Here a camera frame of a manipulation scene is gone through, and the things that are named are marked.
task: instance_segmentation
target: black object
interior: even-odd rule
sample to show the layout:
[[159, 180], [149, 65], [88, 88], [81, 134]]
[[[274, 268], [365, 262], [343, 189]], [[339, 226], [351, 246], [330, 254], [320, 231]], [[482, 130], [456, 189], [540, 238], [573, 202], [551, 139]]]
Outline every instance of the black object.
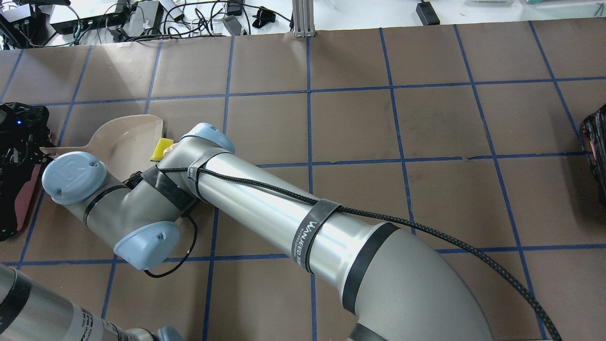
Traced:
[[[80, 20], [82, 24], [82, 31], [89, 27], [99, 27], [101, 25], [105, 26], [105, 21], [107, 21], [108, 26], [116, 26], [122, 25], [128, 21], [128, 17], [130, 16], [130, 5], [128, 4], [128, 0], [116, 0], [115, 4], [112, 8], [110, 8], [106, 14], [102, 7], [90, 6], [88, 11], [81, 10], [82, 8], [76, 8], [78, 14], [80, 15]], [[50, 15], [50, 25], [57, 31], [60, 35], [69, 35], [74, 32], [74, 29], [78, 27], [78, 19], [72, 11], [69, 10], [61, 10], [58, 8], [53, 9], [53, 13]]]
[[173, 2], [173, 0], [159, 0], [162, 7], [166, 12], [170, 12], [170, 16], [173, 17], [175, 21], [181, 21], [185, 18], [183, 11], [181, 8], [175, 8], [177, 5]]
[[276, 22], [276, 13], [263, 6], [260, 6], [257, 10], [257, 14], [253, 15], [253, 18], [256, 18], [255, 21], [253, 21], [253, 27], [260, 29], [270, 22]]
[[122, 181], [122, 183], [129, 189], [134, 189], [141, 181], [143, 181], [141, 171], [137, 170], [135, 173], [132, 173], [128, 179]]
[[8, 50], [8, 46], [16, 49], [24, 49], [27, 46], [25, 37], [3, 15], [0, 15], [0, 34], [4, 38], [4, 50]]
[[606, 104], [581, 124], [585, 150], [591, 151], [591, 173], [599, 184], [600, 203], [606, 206]]
[[417, 14], [419, 15], [419, 19], [421, 19], [421, 22], [423, 22], [423, 26], [440, 24], [440, 19], [429, 1], [417, 4]]
[[30, 181], [34, 165], [50, 162], [40, 147], [54, 147], [48, 135], [48, 109], [0, 103], [0, 241], [17, 233], [15, 198]]
[[11, 8], [10, 10], [0, 12], [0, 15], [14, 25], [17, 22], [25, 21], [31, 17], [33, 13], [30, 5], [20, 5], [16, 8]]
[[22, 4], [33, 4], [33, 5], [64, 5], [69, 6], [72, 4], [70, 0], [21, 0]]
[[149, 167], [141, 173], [141, 177], [180, 211], [186, 211], [196, 201], [195, 197], [181, 189], [166, 174], [160, 172], [156, 166]]
[[244, 0], [233, 0], [231, 2], [228, 2], [227, 9], [225, 12], [227, 13], [227, 15], [242, 15], [242, 12], [244, 11], [243, 4]]

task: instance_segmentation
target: velcro strap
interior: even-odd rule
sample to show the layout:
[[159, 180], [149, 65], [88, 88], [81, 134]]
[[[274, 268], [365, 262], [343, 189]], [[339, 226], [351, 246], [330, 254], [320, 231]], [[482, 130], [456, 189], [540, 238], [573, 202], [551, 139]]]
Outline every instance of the velcro strap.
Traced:
[[118, 189], [128, 189], [128, 187], [124, 184], [112, 186], [110, 188], [107, 188], [103, 192], [97, 194], [97, 196], [88, 203], [88, 206], [86, 206], [86, 209], [84, 210], [84, 216], [82, 216], [82, 221], [84, 222], [84, 224], [86, 226], [88, 226], [88, 215], [90, 214], [90, 211], [93, 209], [93, 207], [99, 201], [101, 201], [101, 199], [103, 199], [106, 195], [108, 195], [109, 193], [112, 193], [113, 191], [116, 191]]
[[200, 190], [198, 189], [198, 179], [200, 178], [200, 173], [198, 172], [198, 169], [204, 167], [206, 162], [208, 162], [213, 157], [215, 157], [219, 154], [224, 154], [224, 153], [231, 154], [231, 152], [229, 152], [223, 148], [219, 148], [219, 147], [211, 148], [211, 149], [205, 151], [201, 157], [199, 157], [196, 161], [192, 162], [192, 164], [187, 168], [187, 178], [189, 178], [191, 181], [194, 182], [193, 186], [196, 189], [196, 195], [198, 196], [198, 198], [200, 198], [200, 200], [206, 201], [207, 203], [208, 203], [208, 201], [206, 199], [204, 199], [202, 194], [200, 194]]
[[143, 180], [168, 199], [176, 208], [185, 211], [195, 201], [188, 192], [182, 190], [158, 167], [153, 166], [141, 173]]
[[311, 274], [313, 273], [309, 265], [311, 245], [322, 225], [340, 206], [340, 204], [333, 201], [320, 199], [307, 213], [295, 233], [291, 256], [295, 263], [305, 268]]

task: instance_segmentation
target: black clip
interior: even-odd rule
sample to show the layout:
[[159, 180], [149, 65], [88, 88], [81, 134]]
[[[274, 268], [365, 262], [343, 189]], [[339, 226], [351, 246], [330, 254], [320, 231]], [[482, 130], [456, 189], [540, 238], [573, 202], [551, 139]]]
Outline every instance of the black clip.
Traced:
[[276, 22], [276, 13], [274, 11], [267, 9], [263, 6], [259, 7], [256, 15], [253, 15], [253, 18], [256, 18], [253, 21], [253, 27], [256, 29], [260, 29], [261, 27], [269, 24], [270, 22]]

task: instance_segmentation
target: tan plastic scoop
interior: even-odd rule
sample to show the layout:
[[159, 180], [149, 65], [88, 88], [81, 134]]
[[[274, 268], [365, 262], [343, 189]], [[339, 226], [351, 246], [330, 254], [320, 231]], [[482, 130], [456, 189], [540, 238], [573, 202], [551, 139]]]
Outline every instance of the tan plastic scoop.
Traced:
[[120, 117], [102, 125], [84, 147], [40, 148], [53, 158], [65, 153], [91, 153], [119, 180], [154, 165], [149, 156], [164, 134], [164, 121], [154, 115]]

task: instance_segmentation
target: wire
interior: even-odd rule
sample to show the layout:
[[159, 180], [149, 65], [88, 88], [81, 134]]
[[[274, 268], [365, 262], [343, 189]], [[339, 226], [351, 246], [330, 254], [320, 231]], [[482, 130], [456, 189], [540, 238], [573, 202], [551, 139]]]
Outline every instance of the wire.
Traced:
[[[164, 173], [186, 172], [187, 168], [169, 168], [169, 169], [160, 169], [160, 171], [164, 172]], [[298, 193], [294, 193], [292, 191], [288, 191], [286, 189], [283, 189], [283, 188], [280, 188], [280, 187], [277, 187], [277, 186], [274, 186], [271, 184], [263, 183], [261, 181], [256, 181], [256, 180], [251, 180], [251, 179], [246, 179], [246, 178], [231, 177], [231, 176], [219, 174], [219, 173], [213, 172], [212, 170], [208, 170], [208, 169], [204, 169], [204, 168], [198, 169], [198, 175], [200, 173], [208, 174], [208, 175], [211, 175], [212, 177], [216, 177], [216, 178], [226, 180], [226, 181], [231, 181], [234, 183], [241, 183], [241, 184], [265, 188], [270, 191], [280, 193], [282, 195], [286, 195], [293, 199], [297, 199], [304, 203], [308, 203], [310, 205], [315, 205], [318, 202], [317, 199], [310, 198], [310, 197], [307, 197], [305, 195], [301, 195]], [[534, 296], [532, 296], [532, 294], [530, 294], [530, 291], [528, 291], [528, 289], [522, 283], [520, 283], [520, 281], [518, 279], [516, 279], [511, 273], [509, 273], [499, 263], [497, 263], [495, 260], [490, 258], [487, 254], [484, 254], [482, 251], [480, 251], [480, 250], [474, 248], [473, 246], [471, 246], [461, 240], [458, 240], [457, 238], [454, 238], [448, 234], [445, 234], [438, 230], [432, 229], [428, 226], [425, 226], [425, 225], [422, 225], [419, 223], [415, 223], [413, 221], [409, 221], [406, 219], [392, 217], [391, 215], [384, 215], [384, 214], [379, 214], [379, 213], [374, 213], [374, 212], [362, 211], [359, 209], [348, 208], [345, 206], [338, 207], [336, 212], [354, 214], [354, 215], [359, 215], [361, 217], [374, 218], [374, 219], [390, 221], [392, 223], [409, 226], [411, 228], [415, 228], [422, 232], [430, 234], [434, 237], [440, 238], [441, 240], [447, 241], [450, 244], [455, 245], [455, 246], [473, 254], [474, 256], [476, 256], [477, 258], [482, 260], [484, 263], [489, 265], [493, 270], [495, 270], [512, 287], [514, 287], [514, 289], [517, 290], [517, 292], [520, 293], [520, 295], [524, 299], [526, 299], [526, 302], [528, 302], [528, 304], [530, 304], [530, 306], [534, 309], [536, 314], [539, 316], [539, 318], [545, 325], [545, 329], [547, 329], [547, 331], [551, 335], [551, 338], [553, 339], [553, 341], [562, 341], [562, 337], [558, 333], [558, 330], [556, 329], [553, 321], [551, 321], [551, 318], [549, 318], [549, 316], [547, 315], [547, 312], [545, 312], [545, 309], [539, 304], [539, 302], [536, 300], [536, 298], [534, 298]]]
[[206, 20], [206, 18], [204, 17], [204, 15], [202, 14], [202, 12], [200, 12], [200, 10], [198, 10], [197, 7], [194, 8], [195, 12], [196, 12], [196, 16], [198, 17], [198, 19], [200, 19], [200, 21], [202, 22], [202, 24], [204, 25], [204, 28], [206, 29], [206, 32], [208, 32], [209, 35], [213, 35], [210, 30], [208, 29], [208, 21]]
[[17, 31], [19, 31], [19, 33], [21, 33], [21, 34], [22, 34], [22, 35], [25, 37], [25, 40], [27, 40], [27, 43], [28, 43], [28, 44], [30, 44], [30, 45], [31, 45], [31, 46], [33, 46], [33, 47], [59, 47], [59, 46], [68, 46], [68, 45], [72, 45], [72, 44], [73, 44], [73, 41], [70, 41], [70, 42], [67, 42], [67, 43], [65, 43], [65, 44], [61, 44], [61, 45], [52, 45], [52, 46], [36, 45], [36, 44], [34, 44], [34, 43], [31, 41], [31, 39], [30, 39], [30, 38], [29, 38], [27, 35], [25, 35], [25, 33], [23, 33], [21, 30], [17, 30]]
[[82, 20], [80, 19], [80, 16], [78, 15], [78, 13], [76, 13], [76, 10], [72, 6], [67, 6], [67, 8], [69, 8], [72, 12], [74, 12], [74, 14], [76, 15], [76, 18], [78, 19], [78, 31], [76, 31], [76, 34], [74, 35], [74, 38], [73, 38], [72, 42], [70, 43], [70, 46], [72, 46], [73, 43], [75, 43], [78, 40], [78, 37], [80, 36], [80, 32], [82, 32]]
[[[168, 18], [168, 16], [170, 15], [170, 12], [172, 12], [176, 8], [185, 7], [185, 6], [189, 6], [189, 5], [204, 5], [204, 4], [213, 4], [213, 7], [211, 8], [211, 17], [212, 17], [213, 16], [212, 15], [213, 14], [212, 11], [215, 9], [215, 5], [218, 4], [218, 3], [223, 3], [223, 4], [234, 3], [234, 4], [239, 4], [239, 5], [242, 5], [242, 6], [245, 6], [245, 7], [250, 7], [250, 8], [256, 8], [256, 9], [260, 8], [259, 6], [253, 6], [253, 5], [248, 5], [248, 4], [241, 4], [240, 2], [229, 1], [229, 0], [190, 2], [190, 3], [181, 4], [181, 5], [176, 5], [173, 8], [171, 8], [170, 10], [167, 10], [166, 14], [164, 15], [164, 20], [166, 20]], [[275, 14], [277, 14], [278, 16], [284, 18], [284, 20], [286, 20], [286, 21], [288, 21], [290, 23], [290, 19], [286, 18], [284, 15], [282, 15], [282, 14], [280, 14], [278, 12], [275, 12], [275, 11], [272, 11], [272, 12], [275, 13]], [[213, 30], [212, 20], [210, 22], [210, 28], [211, 28], [211, 30]]]
[[176, 28], [174, 28], [173, 26], [169, 26], [168, 27], [168, 34], [170, 34], [170, 29], [173, 29], [173, 30], [177, 31], [177, 34], [175, 34], [175, 35], [179, 35], [179, 36], [181, 35], [181, 33], [179, 32], [179, 30], [176, 29]]
[[250, 19], [248, 18], [248, 14], [246, 14], [246, 7], [242, 6], [242, 12], [244, 13], [244, 17], [246, 18], [246, 23], [248, 24], [248, 34], [252, 34], [252, 30], [250, 28]]
[[136, 36], [136, 37], [131, 37], [129, 39], [126, 39], [125, 41], [149, 41], [149, 40], [156, 40], [156, 39], [162, 39], [162, 38], [174, 38], [174, 39], [184, 39], [184, 37], [182, 37], [182, 35], [186, 35], [189, 33], [193, 33], [195, 31], [197, 31], [197, 27], [195, 29], [191, 29], [187, 32], [184, 33], [178, 33], [178, 34], [161, 34], [161, 35], [143, 35], [143, 36]]
[[[185, 32], [182, 33], [182, 35], [186, 35], [189, 34], [189, 32]], [[126, 40], [126, 41], [136, 41], [136, 42], [144, 42], [144, 41], [152, 41], [152, 40], [160, 40], [160, 39], [192, 39], [192, 38], [200, 38], [199, 36], [186, 36], [186, 37], [181, 37], [178, 35], [171, 35], [171, 36], [166, 36], [166, 37], [157, 37], [157, 36], [152, 36], [151, 38], [143, 38], [143, 36], [139, 36], [139, 37], [132, 37], [135, 39], [131, 39], [131, 40]]]
[[191, 214], [190, 214], [191, 210], [192, 209], [189, 209], [188, 212], [186, 212], [184, 214], [184, 217], [187, 218], [190, 221], [190, 223], [193, 225], [193, 238], [191, 240], [191, 246], [190, 246], [189, 250], [187, 250], [187, 253], [185, 254], [185, 256], [183, 256], [183, 258], [181, 259], [179, 264], [175, 265], [174, 268], [172, 268], [171, 270], [168, 270], [167, 272], [163, 272], [162, 274], [156, 275], [156, 274], [151, 273], [149, 270], [144, 270], [145, 274], [147, 274], [149, 277], [154, 278], [154, 279], [161, 279], [162, 277], [168, 276], [168, 275], [172, 274], [173, 272], [177, 271], [177, 269], [179, 269], [181, 267], [181, 265], [183, 265], [183, 263], [185, 263], [185, 261], [189, 258], [189, 255], [193, 251], [194, 246], [196, 246], [196, 240], [198, 239], [198, 225], [196, 224], [194, 219], [192, 219], [192, 217], [191, 217]]
[[[135, 12], [137, 11], [137, 8], [139, 8], [139, 6], [138, 6], [139, 3], [140, 3], [140, 1], [137, 1], [134, 4], [126, 4], [127, 6], [130, 6], [130, 10], [131, 10], [130, 15], [132, 15], [134, 13], [132, 11], [133, 7], [135, 7]], [[109, 10], [111, 10], [112, 7], [118, 6], [118, 5], [119, 5], [118, 3], [112, 4], [108, 9], [105, 10], [105, 12], [103, 13], [103, 15], [99, 18], [99, 21], [97, 22], [97, 28], [96, 29], [97, 29], [97, 38], [99, 38], [99, 44], [103, 44], [103, 42], [101, 41], [101, 35], [99, 34], [99, 29], [100, 29], [101, 22], [103, 21], [103, 17], [105, 15], [107, 15], [107, 12], [109, 12]], [[145, 23], [145, 11], [143, 11], [143, 8], [141, 8], [141, 13], [143, 15], [143, 23]], [[107, 17], [105, 19], [105, 29], [108, 30], [108, 31], [110, 30], [110, 28], [107, 27], [109, 19], [110, 19], [109, 17]]]

